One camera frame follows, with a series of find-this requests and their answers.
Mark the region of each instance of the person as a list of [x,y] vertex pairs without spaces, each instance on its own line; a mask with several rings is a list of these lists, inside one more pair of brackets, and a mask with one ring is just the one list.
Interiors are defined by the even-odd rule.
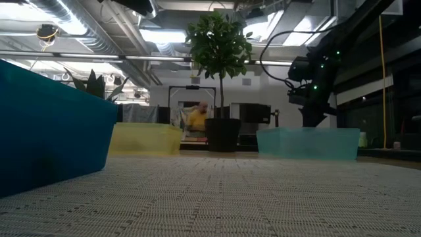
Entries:
[[207,117],[208,103],[200,102],[187,119],[186,130],[190,132],[204,132],[205,119]]

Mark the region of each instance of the potted tree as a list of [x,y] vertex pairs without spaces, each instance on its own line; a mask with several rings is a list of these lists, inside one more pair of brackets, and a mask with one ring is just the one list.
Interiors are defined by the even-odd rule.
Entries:
[[245,75],[246,59],[251,60],[251,44],[247,38],[253,33],[243,34],[240,22],[225,18],[218,12],[202,15],[197,24],[187,27],[186,42],[191,41],[191,57],[199,65],[200,75],[205,71],[205,78],[218,74],[220,81],[219,118],[208,118],[205,121],[210,151],[234,152],[237,146],[241,121],[224,118],[224,85],[226,75],[231,79],[240,73]]

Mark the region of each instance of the black cable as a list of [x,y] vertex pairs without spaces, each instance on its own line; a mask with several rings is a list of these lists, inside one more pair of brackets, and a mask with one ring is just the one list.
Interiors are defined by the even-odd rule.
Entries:
[[261,67],[262,67],[262,69],[263,69],[264,73],[266,73],[266,74],[267,74],[269,77],[271,77],[272,79],[279,80],[279,81],[281,81],[281,82],[285,83],[285,85],[286,85],[287,87],[289,87],[290,89],[295,89],[294,85],[293,85],[290,81],[288,81],[288,80],[286,80],[286,79],[282,79],[282,78],[277,78],[277,77],[275,77],[275,76],[271,75],[271,73],[269,73],[269,72],[265,69],[265,67],[263,66],[263,64],[262,64],[263,55],[264,55],[264,53],[266,52],[266,50],[268,49],[268,47],[269,47],[270,43],[272,43],[272,41],[273,41],[276,37],[278,37],[278,36],[280,36],[280,35],[283,35],[283,34],[291,34],[291,33],[319,34],[319,33],[324,33],[324,32],[328,32],[328,31],[330,31],[330,30],[333,30],[334,28],[337,28],[337,27],[338,27],[338,26],[340,26],[340,25],[342,25],[342,23],[341,23],[341,24],[337,24],[337,25],[335,25],[335,26],[332,26],[332,27],[330,27],[330,28],[327,28],[327,29],[325,29],[325,30],[315,30],[315,31],[310,31],[310,32],[306,32],[306,31],[295,31],[295,30],[287,30],[287,31],[284,31],[284,32],[280,32],[280,33],[275,34],[274,36],[272,36],[272,37],[269,39],[268,43],[266,44],[266,46],[264,47],[264,49],[263,49],[262,53],[260,54],[259,61],[260,61],[260,65],[261,65]]

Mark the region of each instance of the translucent plastic bin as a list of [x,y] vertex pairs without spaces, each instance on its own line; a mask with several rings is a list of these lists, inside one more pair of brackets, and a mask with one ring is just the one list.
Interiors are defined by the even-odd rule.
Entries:
[[169,124],[118,122],[114,126],[110,155],[177,155],[182,130]]
[[259,153],[290,159],[353,160],[357,128],[272,128],[257,131]]
[[105,166],[117,106],[0,60],[0,197]]

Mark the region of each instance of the woven mat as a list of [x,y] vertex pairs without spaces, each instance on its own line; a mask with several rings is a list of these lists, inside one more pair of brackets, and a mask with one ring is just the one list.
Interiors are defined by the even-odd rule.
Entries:
[[204,157],[113,158],[0,199],[0,236],[421,236],[421,171]]

